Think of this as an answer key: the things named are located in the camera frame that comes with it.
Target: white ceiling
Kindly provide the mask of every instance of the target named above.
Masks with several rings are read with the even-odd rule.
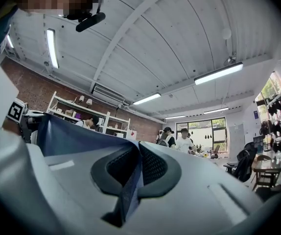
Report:
[[[90,93],[95,83],[156,118],[243,106],[261,90],[281,45],[281,20],[267,0],[104,0],[106,19],[81,33],[77,22],[18,11],[10,36],[18,62]],[[56,31],[60,68],[49,62],[45,32]],[[222,30],[230,28],[225,41]],[[196,86],[196,76],[224,66],[234,53],[244,68]]]

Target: black cap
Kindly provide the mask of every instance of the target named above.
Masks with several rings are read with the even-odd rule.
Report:
[[[167,131],[172,131],[172,129],[171,129],[170,127],[166,127],[166,128],[164,129],[164,132],[167,132]]]
[[[98,127],[99,117],[97,117],[97,116],[92,116],[91,119],[93,120],[94,126],[95,126],[95,127]]]

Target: ceiling beam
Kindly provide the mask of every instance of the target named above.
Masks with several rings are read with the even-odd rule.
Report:
[[[121,25],[119,30],[116,32],[115,36],[111,40],[110,44],[108,45],[105,53],[103,54],[96,73],[94,75],[94,82],[91,85],[91,92],[93,90],[94,84],[97,81],[102,69],[104,68],[108,58],[110,57],[112,51],[115,49],[121,38],[125,35],[126,31],[131,27],[131,25],[152,5],[154,5],[159,0],[145,0],[141,3],[125,20],[125,22]]]
[[[254,95],[255,95],[255,93],[253,91],[249,91],[249,92],[241,93],[241,94],[238,94],[238,95],[235,95],[235,96],[230,96],[230,97],[227,97],[225,99],[225,103],[230,103],[230,102],[233,102],[233,101],[236,101],[236,100],[245,99],[247,97],[251,97],[251,96],[254,96]],[[222,99],[218,99],[218,100],[214,100],[214,101],[210,101],[210,102],[206,102],[206,103],[189,105],[189,106],[180,107],[180,108],[167,110],[167,111],[160,111],[158,113],[160,115],[170,115],[170,114],[175,114],[175,113],[179,113],[179,112],[187,112],[187,111],[193,111],[193,110],[213,107],[213,106],[216,106],[216,105],[221,105],[221,103],[222,103]],[[151,116],[151,117],[159,116],[158,113],[151,113],[151,114],[148,114],[148,115]]]
[[[243,61],[243,64],[244,64],[243,69],[245,69],[248,66],[256,65],[258,63],[267,62],[267,61],[270,61],[270,60],[271,60],[271,58],[267,54],[261,55],[261,56],[258,56],[258,57],[254,57],[254,58],[251,58],[251,59],[247,59],[247,60]],[[171,85],[167,88],[164,88],[164,89],[158,91],[158,93],[160,93],[161,95],[165,95],[165,94],[170,94],[170,93],[185,89],[187,87],[193,86],[193,85],[195,85],[194,79],[195,78],[190,78],[190,79],[187,79],[183,82]]]

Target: backpack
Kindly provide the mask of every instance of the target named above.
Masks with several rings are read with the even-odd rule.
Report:
[[[171,137],[172,136],[169,135],[169,136],[166,137],[165,140],[159,140],[157,144],[162,145],[162,146],[166,146],[166,147],[170,147],[168,141],[170,140]]]

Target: fluorescent light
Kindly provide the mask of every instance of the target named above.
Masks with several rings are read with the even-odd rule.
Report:
[[[144,102],[148,102],[148,101],[153,100],[153,99],[158,98],[158,97],[161,97],[161,95],[159,93],[156,93],[156,94],[154,94],[152,96],[146,97],[146,98],[144,98],[144,99],[142,99],[140,101],[137,101],[137,102],[135,102],[133,104],[139,105],[139,104],[142,104]]]
[[[14,48],[13,43],[12,43],[11,38],[10,38],[9,35],[7,35],[7,39],[8,39],[8,43],[10,44],[10,47]]]
[[[182,116],[176,116],[176,117],[166,117],[165,119],[173,119],[173,118],[185,118],[186,116],[185,115],[182,115]]]
[[[218,110],[213,110],[213,111],[208,111],[208,112],[204,112],[204,114],[209,114],[209,113],[213,113],[213,112],[221,112],[221,111],[226,111],[228,110],[229,108],[226,107],[226,108],[222,108],[222,109],[218,109]]]
[[[242,62],[213,71],[207,75],[200,76],[198,78],[195,78],[194,81],[195,81],[196,85],[199,85],[199,84],[214,80],[216,78],[240,71],[241,69],[243,69]]]
[[[50,54],[52,66],[54,66],[55,68],[59,68],[58,60],[56,56],[54,33],[55,32],[53,29],[47,30],[47,42],[48,42],[48,48],[49,48],[49,54]]]

